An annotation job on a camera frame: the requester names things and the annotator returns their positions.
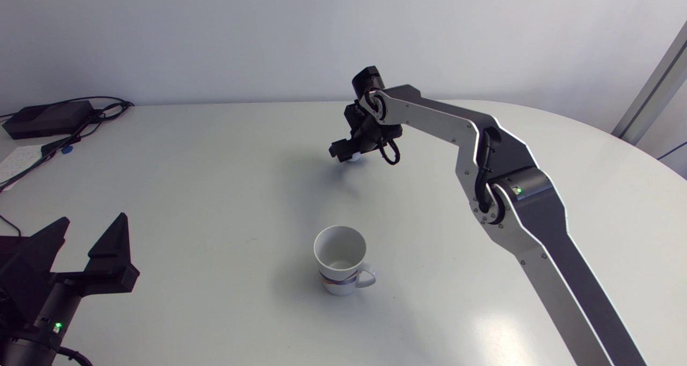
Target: robotic arm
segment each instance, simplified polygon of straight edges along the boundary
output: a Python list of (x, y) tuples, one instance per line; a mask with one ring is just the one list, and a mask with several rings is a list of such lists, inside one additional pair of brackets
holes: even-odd
[(564, 204), (527, 144), (488, 114), (425, 99), (410, 85), (385, 88), (375, 67), (356, 75), (353, 88), (358, 99), (344, 112), (351, 139), (334, 142), (331, 156), (344, 162), (379, 149), (395, 165), (401, 124), (456, 144), (456, 175), (474, 216), (520, 263), (574, 361), (646, 364), (569, 236)]

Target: paper sheet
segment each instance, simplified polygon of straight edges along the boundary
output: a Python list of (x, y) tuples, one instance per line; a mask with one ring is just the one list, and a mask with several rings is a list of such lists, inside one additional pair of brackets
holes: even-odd
[[(29, 168), (41, 159), (42, 144), (32, 144), (30, 146), (19, 146), (0, 163), (0, 185), (10, 178), (22, 173), (22, 171)], [(14, 184), (5, 188), (10, 190)]]

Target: white wall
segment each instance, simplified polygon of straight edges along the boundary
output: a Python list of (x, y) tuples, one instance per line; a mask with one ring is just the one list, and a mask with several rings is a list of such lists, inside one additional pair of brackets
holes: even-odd
[(684, 0), (0, 0), (0, 112), (87, 94), (349, 100), (377, 65), (434, 99), (610, 131), (685, 19)]

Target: mug handle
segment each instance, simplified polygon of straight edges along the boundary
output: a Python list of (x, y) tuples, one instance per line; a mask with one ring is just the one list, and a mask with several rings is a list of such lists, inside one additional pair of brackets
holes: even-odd
[(356, 288), (369, 287), (369, 286), (375, 284), (375, 281), (377, 281), (377, 270), (373, 266), (371, 266), (370, 264), (368, 264), (368, 263), (361, 264), (358, 268), (358, 271), (369, 273), (370, 275), (372, 275), (372, 278), (369, 280), (360, 281), (360, 275), (358, 275), (358, 280), (356, 280), (356, 282), (355, 282)]

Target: metal pole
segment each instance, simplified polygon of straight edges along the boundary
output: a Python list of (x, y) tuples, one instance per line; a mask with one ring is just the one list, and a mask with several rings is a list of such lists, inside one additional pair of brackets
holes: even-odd
[(644, 136), (687, 79), (687, 21), (611, 134), (631, 144)]

